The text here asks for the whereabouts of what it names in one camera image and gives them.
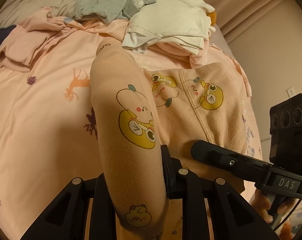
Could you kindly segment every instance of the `metal rivet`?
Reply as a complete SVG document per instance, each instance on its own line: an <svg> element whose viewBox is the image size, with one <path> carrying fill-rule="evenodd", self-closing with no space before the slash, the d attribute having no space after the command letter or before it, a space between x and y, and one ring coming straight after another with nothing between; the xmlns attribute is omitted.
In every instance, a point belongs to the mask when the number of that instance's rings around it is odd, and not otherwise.
<svg viewBox="0 0 302 240"><path fill-rule="evenodd" d="M215 181L216 181L216 183L218 183L220 185L224 185L226 182L223 178L217 178Z"/></svg>
<svg viewBox="0 0 302 240"><path fill-rule="evenodd" d="M188 174L188 170L187 169L179 169L179 173L182 175L186 175Z"/></svg>
<svg viewBox="0 0 302 240"><path fill-rule="evenodd" d="M74 185L77 185L77 184L80 184L81 183L81 178L74 178L73 180L72 180L72 183L74 184Z"/></svg>

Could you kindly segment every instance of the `hand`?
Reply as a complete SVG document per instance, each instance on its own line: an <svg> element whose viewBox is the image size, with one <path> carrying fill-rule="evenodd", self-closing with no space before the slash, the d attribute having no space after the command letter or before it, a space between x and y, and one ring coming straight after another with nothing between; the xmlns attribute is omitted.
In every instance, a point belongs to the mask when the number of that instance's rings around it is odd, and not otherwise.
<svg viewBox="0 0 302 240"><path fill-rule="evenodd" d="M278 214L283 214L293 208L296 199L289 198L278 207ZM268 214L267 210L271 208L270 200L262 193L261 190L256 189L255 198L251 206L262 216L262 218L269 224L272 222L273 217Z"/></svg>

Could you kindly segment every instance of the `bed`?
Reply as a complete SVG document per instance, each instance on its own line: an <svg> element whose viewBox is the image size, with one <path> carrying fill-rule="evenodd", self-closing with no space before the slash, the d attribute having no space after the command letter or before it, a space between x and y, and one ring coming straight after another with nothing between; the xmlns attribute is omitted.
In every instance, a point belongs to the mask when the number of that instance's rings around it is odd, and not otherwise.
<svg viewBox="0 0 302 240"><path fill-rule="evenodd" d="M73 17L75 2L0 0L0 28L17 24L44 6L55 16ZM208 53L215 56L208 63L216 61L215 53L219 53L232 66L237 91L245 94L245 153L262 159L250 85L219 27L214 27ZM74 32L29 72L0 68L0 228L9 239L20 239L73 177L90 179L102 172L99 156L94 153L98 143L88 73L104 37L104 33ZM157 51L132 56L140 67L151 71L188 68L185 62ZM154 63L155 57L160 64ZM250 201L253 183L245 182L245 188L243 197Z"/></svg>

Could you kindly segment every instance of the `pink blanket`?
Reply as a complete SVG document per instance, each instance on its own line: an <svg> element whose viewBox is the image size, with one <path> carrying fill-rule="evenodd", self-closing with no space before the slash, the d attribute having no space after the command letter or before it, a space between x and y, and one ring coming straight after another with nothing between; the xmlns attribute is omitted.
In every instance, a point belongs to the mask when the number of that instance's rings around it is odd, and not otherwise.
<svg viewBox="0 0 302 240"><path fill-rule="evenodd" d="M15 38L8 37L10 43L7 40L0 48L0 66L5 66L0 68L0 227L12 240L21 238L72 178L91 179L103 172L89 74L100 42L110 36L121 41L127 25L125 20L110 25L100 21L72 23L65 17L47 17L48 9L44 10L42 20L39 16L24 20L12 36ZM32 29L33 23L50 29ZM45 36L22 43L22 37L33 31ZM37 47L29 47L28 53L20 47L21 56L14 52L19 49L14 45L17 40L20 45ZM140 67L151 71L191 68L187 55L171 56L176 50L155 47L144 55L129 53ZM235 96L243 105L246 154L262 159L250 85L243 70L212 44L206 54L207 64L222 62L229 72L238 93ZM254 185L245 181L244 186L242 195L250 200ZM179 218L170 224L173 226L163 232L166 240L176 239L172 233L179 231ZM124 235L129 232L118 232L118 239L133 239Z"/></svg>

